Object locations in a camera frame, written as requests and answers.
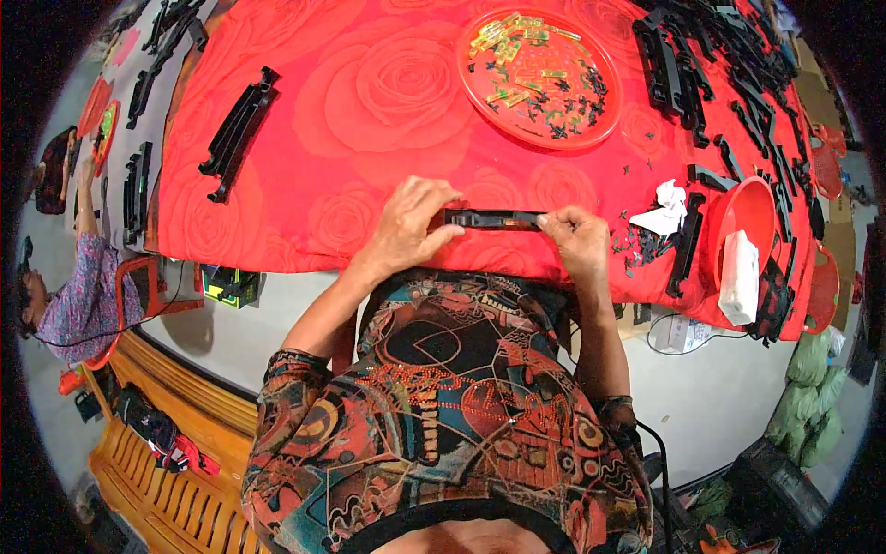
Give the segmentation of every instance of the white tissue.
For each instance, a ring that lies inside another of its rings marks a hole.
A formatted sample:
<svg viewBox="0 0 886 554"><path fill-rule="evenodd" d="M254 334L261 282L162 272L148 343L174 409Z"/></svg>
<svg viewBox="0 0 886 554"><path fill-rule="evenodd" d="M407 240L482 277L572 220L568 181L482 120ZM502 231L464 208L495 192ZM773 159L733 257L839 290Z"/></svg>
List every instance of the white tissue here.
<svg viewBox="0 0 886 554"><path fill-rule="evenodd" d="M686 189L673 186L676 182L676 179L671 179L659 184L656 200L661 207L631 216L630 223L662 237L677 232L686 217Z"/></svg>
<svg viewBox="0 0 886 554"><path fill-rule="evenodd" d="M723 248L723 274L717 305L732 325L752 324L759 299L758 250L744 230L728 237Z"/></svg>

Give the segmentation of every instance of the person in floral shirt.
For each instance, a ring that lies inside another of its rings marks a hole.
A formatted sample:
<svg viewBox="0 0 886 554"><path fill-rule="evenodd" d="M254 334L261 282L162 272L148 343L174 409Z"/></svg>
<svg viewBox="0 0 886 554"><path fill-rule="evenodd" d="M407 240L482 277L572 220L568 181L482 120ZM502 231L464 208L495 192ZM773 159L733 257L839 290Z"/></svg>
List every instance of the person in floral shirt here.
<svg viewBox="0 0 886 554"><path fill-rule="evenodd" d="M115 275L120 253L98 236L92 210L94 160L84 161L77 185L77 262L74 274L54 293L46 291L43 276L27 258L19 267L19 322L21 335L34 335L67 363L79 363L104 352L119 327ZM144 318L140 291L130 275L123 278L126 324Z"/></svg>
<svg viewBox="0 0 886 554"><path fill-rule="evenodd" d="M415 268L464 233L428 231L460 196L410 177L271 356L242 499L271 551L629 554L651 544L606 222L573 206L539 217L575 284L573 376L556 361L565 292ZM359 360L333 375L338 329L373 291Z"/></svg>

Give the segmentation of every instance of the wooden bench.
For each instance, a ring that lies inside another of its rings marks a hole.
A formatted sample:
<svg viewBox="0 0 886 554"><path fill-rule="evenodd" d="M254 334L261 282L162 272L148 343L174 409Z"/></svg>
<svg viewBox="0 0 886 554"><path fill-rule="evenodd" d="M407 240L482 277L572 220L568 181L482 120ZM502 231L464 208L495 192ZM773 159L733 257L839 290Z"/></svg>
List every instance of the wooden bench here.
<svg viewBox="0 0 886 554"><path fill-rule="evenodd" d="M121 385L141 388L221 471L207 477L156 468L147 443L111 415L99 393L108 425L89 454L89 468L108 506L126 518L151 552L268 552L240 509L241 477L257 417L254 402L183 368L132 332L120 337L110 365ZM91 374L88 380L94 387Z"/></svg>

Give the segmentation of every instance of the green and yellow box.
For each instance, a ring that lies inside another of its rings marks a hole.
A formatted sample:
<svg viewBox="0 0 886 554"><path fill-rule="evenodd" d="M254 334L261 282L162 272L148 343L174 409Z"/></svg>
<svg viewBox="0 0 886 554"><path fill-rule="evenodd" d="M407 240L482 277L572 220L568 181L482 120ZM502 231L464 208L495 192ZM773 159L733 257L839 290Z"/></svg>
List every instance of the green and yellow box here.
<svg viewBox="0 0 886 554"><path fill-rule="evenodd" d="M261 273L236 268L202 265L203 296L240 309L259 298Z"/></svg>

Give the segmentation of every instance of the green plastic bag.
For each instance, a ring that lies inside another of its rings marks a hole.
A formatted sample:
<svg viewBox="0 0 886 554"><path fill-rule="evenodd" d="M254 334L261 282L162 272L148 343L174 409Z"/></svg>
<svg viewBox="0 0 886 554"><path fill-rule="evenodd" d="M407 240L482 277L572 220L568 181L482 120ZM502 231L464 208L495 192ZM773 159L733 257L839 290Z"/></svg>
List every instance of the green plastic bag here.
<svg viewBox="0 0 886 554"><path fill-rule="evenodd" d="M821 417L814 433L804 443L803 451L800 453L800 465L802 467L818 465L828 452L834 449L842 434L843 424L840 421L840 414L831 409Z"/></svg>
<svg viewBox="0 0 886 554"><path fill-rule="evenodd" d="M819 414L822 416L829 412L831 408L836 406L836 399L840 397L843 391L843 383L846 382L846 375L849 372L840 365L828 366L825 372L825 378L818 386L819 389Z"/></svg>
<svg viewBox="0 0 886 554"><path fill-rule="evenodd" d="M830 348L830 332L825 330L821 335L803 333L797 344L797 350L788 364L788 378L800 385L818 386L825 378L828 370L828 349Z"/></svg>
<svg viewBox="0 0 886 554"><path fill-rule="evenodd" d="M806 425L801 425L784 437L781 449L788 453L790 461L800 465L800 453L803 451L803 443L806 442Z"/></svg>
<svg viewBox="0 0 886 554"><path fill-rule="evenodd" d="M764 436L774 444L781 444L788 433L802 427L818 408L819 391L814 386L791 383L785 387Z"/></svg>

